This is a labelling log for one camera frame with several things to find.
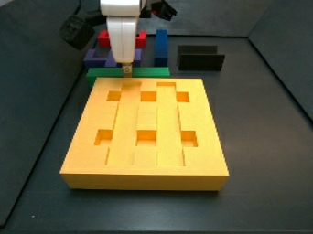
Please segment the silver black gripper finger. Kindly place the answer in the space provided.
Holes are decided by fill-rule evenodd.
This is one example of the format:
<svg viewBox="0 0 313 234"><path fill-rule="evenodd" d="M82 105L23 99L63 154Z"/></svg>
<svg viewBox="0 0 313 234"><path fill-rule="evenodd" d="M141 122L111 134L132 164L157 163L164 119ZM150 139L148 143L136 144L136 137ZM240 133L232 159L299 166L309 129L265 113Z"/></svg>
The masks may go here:
<svg viewBox="0 0 313 234"><path fill-rule="evenodd" d="M124 71L124 77L132 78L134 76L133 63L122 63L122 71Z"/></svg>

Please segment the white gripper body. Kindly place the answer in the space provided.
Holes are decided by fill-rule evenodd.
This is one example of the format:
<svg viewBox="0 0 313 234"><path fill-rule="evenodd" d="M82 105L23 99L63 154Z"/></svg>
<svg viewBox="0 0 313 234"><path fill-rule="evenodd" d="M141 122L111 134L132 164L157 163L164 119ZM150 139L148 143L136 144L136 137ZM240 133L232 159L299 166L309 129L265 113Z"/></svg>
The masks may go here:
<svg viewBox="0 0 313 234"><path fill-rule="evenodd" d="M141 0L101 0L102 15L107 17L107 31L114 59L132 64L136 58L137 23Z"/></svg>

